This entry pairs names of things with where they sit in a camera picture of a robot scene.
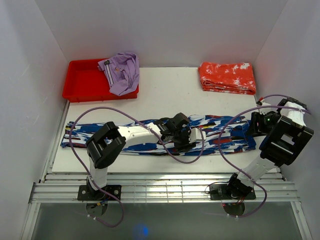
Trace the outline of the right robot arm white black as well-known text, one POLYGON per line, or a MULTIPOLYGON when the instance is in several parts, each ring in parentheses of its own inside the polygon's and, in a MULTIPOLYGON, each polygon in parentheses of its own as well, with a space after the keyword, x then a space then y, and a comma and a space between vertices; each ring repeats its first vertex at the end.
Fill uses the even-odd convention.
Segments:
POLYGON ((286 97, 272 107, 260 99, 257 105, 261 108, 251 113, 246 134, 264 137, 260 155, 230 177, 225 191, 232 199, 253 193, 255 182, 268 171, 292 164, 314 135, 304 122, 307 106, 299 100, 286 97))

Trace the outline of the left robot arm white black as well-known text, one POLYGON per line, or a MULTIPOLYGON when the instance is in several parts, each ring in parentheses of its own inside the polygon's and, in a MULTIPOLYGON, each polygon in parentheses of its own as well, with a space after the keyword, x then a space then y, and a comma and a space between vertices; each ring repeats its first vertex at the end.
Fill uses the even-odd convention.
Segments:
POLYGON ((112 165, 124 148, 139 144, 173 142, 177 152, 187 152, 205 139, 198 128, 190 128, 187 116, 176 114, 173 118, 160 118, 145 126, 117 126, 105 123, 86 143, 90 160, 90 176, 86 190, 95 200, 106 195, 108 167, 112 165))

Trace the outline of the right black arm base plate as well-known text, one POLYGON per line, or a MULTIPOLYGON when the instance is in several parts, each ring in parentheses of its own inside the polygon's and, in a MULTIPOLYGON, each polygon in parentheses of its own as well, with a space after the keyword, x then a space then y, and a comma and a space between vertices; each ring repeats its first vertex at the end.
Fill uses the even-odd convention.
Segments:
POLYGON ((240 193, 232 193, 227 188, 228 183, 225 181, 213 182, 204 190, 204 193, 210 196, 211 200, 255 200, 256 194, 252 190, 248 195, 243 196, 240 193))

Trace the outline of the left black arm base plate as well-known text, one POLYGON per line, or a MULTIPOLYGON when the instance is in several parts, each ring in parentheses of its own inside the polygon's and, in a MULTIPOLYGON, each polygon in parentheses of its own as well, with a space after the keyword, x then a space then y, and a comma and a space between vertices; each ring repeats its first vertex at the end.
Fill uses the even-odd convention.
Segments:
MULTIPOLYGON (((117 199, 121 199, 121 185, 107 185, 102 188, 108 194, 113 195, 117 199)), ((115 201, 113 197, 101 192, 100 190, 91 189, 87 185, 80 185, 77 194, 78 201, 115 201)))

